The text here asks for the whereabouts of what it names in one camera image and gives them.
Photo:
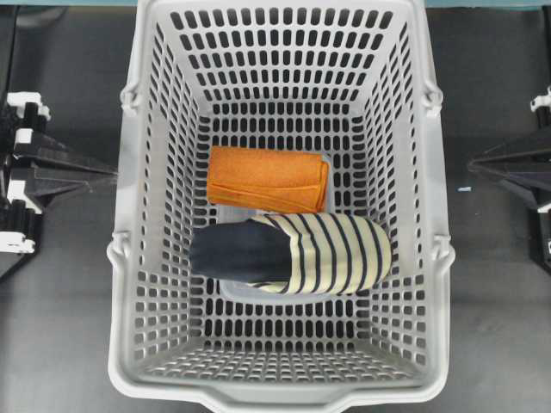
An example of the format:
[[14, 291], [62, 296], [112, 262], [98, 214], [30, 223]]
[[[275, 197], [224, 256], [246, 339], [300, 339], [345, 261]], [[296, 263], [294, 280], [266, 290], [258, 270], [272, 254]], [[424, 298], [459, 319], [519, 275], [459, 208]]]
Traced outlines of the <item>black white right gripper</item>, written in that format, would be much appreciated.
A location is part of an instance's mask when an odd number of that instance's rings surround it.
[[[537, 133], [494, 146], [476, 155], [467, 166], [470, 172], [497, 183], [537, 211], [542, 262], [550, 263], [550, 87], [530, 102], [530, 109], [536, 114]], [[538, 163], [540, 167], [524, 170], [521, 164], [492, 163]]]

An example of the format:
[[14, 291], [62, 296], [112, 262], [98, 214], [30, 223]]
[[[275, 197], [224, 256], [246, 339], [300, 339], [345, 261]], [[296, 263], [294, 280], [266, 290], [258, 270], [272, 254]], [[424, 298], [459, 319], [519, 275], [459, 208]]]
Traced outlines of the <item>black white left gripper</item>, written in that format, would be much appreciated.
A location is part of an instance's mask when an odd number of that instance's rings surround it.
[[[3, 253], [33, 254], [38, 224], [53, 200], [112, 185], [117, 174], [116, 167], [44, 134], [50, 119], [40, 93], [20, 91], [5, 96], [1, 111]], [[66, 169], [34, 166], [32, 161]]]

